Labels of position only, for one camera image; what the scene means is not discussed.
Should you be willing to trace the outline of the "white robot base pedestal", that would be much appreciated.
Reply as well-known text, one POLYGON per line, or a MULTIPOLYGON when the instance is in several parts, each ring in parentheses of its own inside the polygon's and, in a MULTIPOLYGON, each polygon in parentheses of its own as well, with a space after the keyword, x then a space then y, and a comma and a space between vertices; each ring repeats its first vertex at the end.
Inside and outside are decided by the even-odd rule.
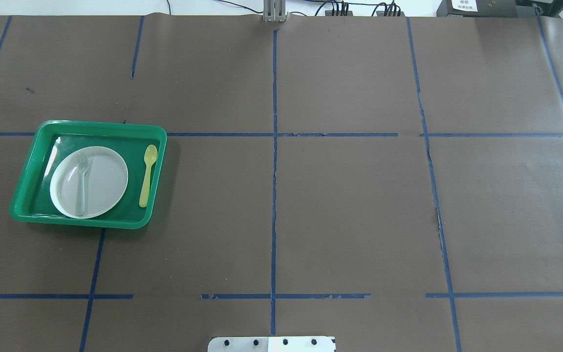
POLYGON ((330 336, 249 336, 211 339, 208 352, 335 352, 330 336))

